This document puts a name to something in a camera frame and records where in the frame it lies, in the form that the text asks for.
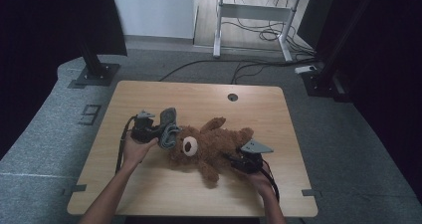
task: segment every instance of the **gray carpet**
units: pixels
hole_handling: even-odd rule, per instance
[[[183,64],[212,60],[209,53],[151,50],[128,50],[127,58],[100,58],[121,64],[110,87],[68,89],[85,64],[76,59],[61,65],[50,96],[1,160],[0,223],[78,222],[66,208],[117,82],[158,81]],[[220,60],[254,58],[275,61],[239,55]],[[195,64],[164,81],[230,84],[237,65]],[[278,86],[285,93],[319,210],[315,218],[289,218],[289,223],[422,223],[421,204],[356,108],[308,97],[294,69],[267,68],[238,81]],[[93,125],[79,124],[86,105],[101,106]],[[123,222],[124,217],[113,221]]]

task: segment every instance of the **cable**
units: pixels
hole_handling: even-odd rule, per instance
[[[120,138],[120,146],[118,147],[118,155],[117,155],[117,163],[115,165],[115,173],[120,170],[121,167],[121,158],[123,157],[123,150],[124,150],[124,142],[126,140],[126,134],[129,130],[130,123],[136,118],[136,116],[132,116],[126,123],[123,129],[123,133],[121,134]]]
[[[256,63],[256,64],[267,63],[267,61],[264,61],[264,60],[245,60],[245,61],[239,62],[238,66],[236,67],[235,72],[233,74],[232,80],[230,82],[231,85],[235,82],[236,74],[238,73],[238,70],[239,70],[242,62],[252,62],[252,63]]]
[[[240,61],[202,60],[202,61],[191,62],[191,63],[182,65],[182,66],[174,69],[173,71],[171,71],[170,73],[168,73],[167,75],[165,75],[163,78],[161,78],[158,81],[159,82],[162,82],[167,77],[171,76],[173,73],[176,73],[177,71],[179,71],[179,70],[181,70],[181,69],[183,69],[185,67],[189,67],[189,66],[192,66],[192,65],[195,65],[195,64],[198,64],[198,63],[206,63],[206,62],[209,62],[209,63],[223,63],[223,62],[226,62],[227,63],[228,62],[228,63],[230,63],[230,62],[240,62]]]
[[[277,183],[274,180],[274,176],[273,176],[273,172],[271,171],[270,164],[266,160],[264,160],[264,159],[263,159],[263,161],[267,164],[268,169],[269,169],[269,172],[267,172],[266,170],[264,170],[264,168],[262,168],[262,167],[260,168],[260,171],[270,181],[271,185],[273,186],[274,192],[276,194],[277,201],[280,203],[279,187],[277,186]]]
[[[275,3],[275,6],[277,7],[277,5],[279,4],[280,0],[277,0]],[[289,5],[289,0],[286,0],[286,4],[285,7],[288,7]],[[230,24],[233,26],[237,26],[243,30],[246,31],[250,31],[250,32],[255,32],[255,33],[259,33],[259,38],[263,41],[276,41],[280,38],[280,36],[283,33],[283,30],[285,28],[285,23],[281,23],[281,22],[277,22],[274,24],[271,24],[271,21],[269,21],[268,26],[247,26],[245,24],[243,24],[239,18],[237,18],[237,21],[239,24],[236,23],[232,23],[232,22],[222,22],[221,25],[223,24]],[[277,26],[277,25],[282,25],[282,29],[281,30],[277,30],[274,29],[273,26]],[[289,43],[289,45],[291,46],[292,50],[297,52],[296,54],[296,60],[298,59],[298,56],[309,56],[309,57],[314,57],[317,52],[315,52],[313,49],[301,46],[299,44],[297,44],[295,42],[295,36],[296,36],[296,28],[294,26],[291,26],[291,28],[294,30],[294,34],[292,37],[290,37],[289,35],[287,36],[287,42]]]
[[[304,59],[304,60],[300,60],[300,61],[295,61],[295,62],[288,62],[288,63],[272,63],[272,62],[266,62],[266,63],[253,63],[253,64],[248,64],[245,65],[243,67],[239,67],[236,69],[235,74],[233,75],[233,79],[232,79],[232,83],[234,85],[237,85],[237,80],[242,78],[242,77],[247,77],[247,76],[256,76],[258,74],[260,74],[264,69],[268,68],[268,67],[287,67],[287,66],[294,66],[294,65],[299,65],[299,64],[306,64],[306,63],[315,63],[318,62],[317,59],[315,58],[310,58],[310,59]],[[237,77],[237,74],[246,68],[249,67],[256,67],[256,66],[263,66],[263,68],[261,68],[258,72],[255,72],[254,74],[245,74],[242,76]]]

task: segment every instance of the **metal frame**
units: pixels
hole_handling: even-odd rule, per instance
[[[254,20],[269,20],[286,22],[285,29],[283,29],[282,36],[279,37],[280,46],[286,61],[292,60],[289,46],[287,44],[287,37],[293,19],[298,8],[299,0],[295,0],[291,8],[275,8],[263,6],[250,6],[238,4],[225,4],[223,0],[219,0],[217,4],[217,29],[214,36],[214,58],[220,57],[221,50],[221,20],[223,17],[229,18],[245,18]]]

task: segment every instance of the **black cable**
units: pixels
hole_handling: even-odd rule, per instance
[[[240,25],[236,24],[236,23],[232,23],[232,22],[223,22],[222,24],[230,24],[230,25],[237,26],[241,29],[244,29],[244,30],[247,30],[247,31],[250,31],[250,32],[259,33],[260,39],[264,40],[264,41],[275,41],[275,40],[279,39],[279,37],[281,36],[281,34],[283,32],[283,31],[276,30],[276,29],[272,28],[272,26],[281,25],[281,24],[284,25],[284,23],[271,24],[269,22],[268,26],[253,27],[253,26],[246,26],[246,25],[242,24],[239,19],[238,19],[238,22],[239,22]],[[265,29],[265,30],[254,30],[253,29],[253,28],[267,28],[267,27],[270,28],[270,29]],[[301,45],[299,45],[295,42],[294,38],[297,34],[297,31],[296,31],[296,28],[294,26],[291,26],[291,28],[294,30],[294,34],[293,34],[292,37],[290,37],[290,36],[287,37],[287,42],[289,43],[289,45],[291,45],[292,50],[294,50],[295,52],[308,53],[310,56],[314,56],[316,54],[316,52],[313,49],[301,46]],[[273,35],[274,38],[268,38],[268,37],[266,37],[266,34]]]
[[[264,170],[264,168],[262,168],[262,167],[260,168],[260,171],[270,181],[271,185],[273,186],[274,192],[276,194],[277,201],[280,203],[279,187],[277,186],[277,183],[274,180],[274,176],[273,176],[273,172],[271,171],[270,164],[266,160],[264,160],[264,159],[263,159],[263,161],[267,164],[268,169],[269,169],[269,172],[267,172],[266,170]]]
[[[277,5],[279,5],[279,1],[280,0],[277,0],[276,4],[274,4],[275,7],[277,7]]]
[[[124,142],[126,140],[126,134],[129,130],[130,123],[136,118],[136,116],[132,116],[126,123],[123,129],[123,133],[121,134],[120,138],[120,146],[118,147],[118,155],[117,155],[117,164],[115,165],[115,173],[120,170],[121,167],[121,158],[123,157],[123,150],[124,150]]]
[[[232,79],[232,83],[234,85],[237,85],[237,80],[241,77],[246,77],[246,76],[256,76],[259,73],[261,73],[265,68],[268,67],[287,67],[287,66],[293,66],[293,65],[299,65],[299,64],[305,64],[305,63],[314,63],[314,62],[318,62],[317,59],[315,58],[310,58],[310,59],[304,59],[304,60],[300,60],[300,61],[295,61],[295,62],[288,62],[288,63],[280,63],[280,62],[266,62],[266,63],[253,63],[253,64],[248,64],[245,65],[243,67],[240,67],[238,69],[236,69],[235,74],[234,74],[234,79]],[[252,75],[242,75],[240,77],[237,77],[237,74],[246,68],[249,67],[255,67],[255,66],[264,66],[263,69],[261,69],[258,73],[252,74]]]
[[[236,67],[235,72],[233,74],[232,80],[230,82],[231,85],[235,82],[237,71],[238,71],[238,69],[240,68],[240,65],[243,62],[252,62],[252,63],[258,63],[259,64],[259,63],[263,63],[263,62],[266,63],[267,61],[264,61],[264,60],[243,60],[243,61],[239,62],[238,66]]]
[[[160,80],[158,80],[158,81],[159,81],[159,82],[162,82],[164,79],[166,79],[167,77],[169,77],[169,76],[170,76],[170,75],[172,75],[173,73],[175,73],[175,72],[177,72],[177,71],[179,71],[179,70],[181,70],[181,69],[183,69],[183,68],[185,68],[185,67],[188,67],[188,66],[191,66],[191,65],[195,65],[195,64],[198,64],[198,63],[206,63],[206,62],[209,62],[209,63],[222,63],[222,62],[228,62],[228,63],[230,63],[230,62],[239,62],[239,61],[202,60],[202,61],[191,62],[191,63],[185,64],[185,65],[183,65],[183,66],[181,66],[181,67],[176,68],[175,70],[171,71],[170,73],[168,73],[167,75],[165,75],[163,78],[161,78],[161,79],[160,79]]]

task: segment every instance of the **plush toy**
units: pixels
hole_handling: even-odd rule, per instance
[[[232,168],[225,155],[239,156],[237,150],[251,140],[254,133],[248,127],[237,131],[223,129],[225,121],[223,117],[214,117],[201,129],[181,126],[176,145],[168,155],[170,164],[196,164],[204,179],[217,182],[219,168]]]

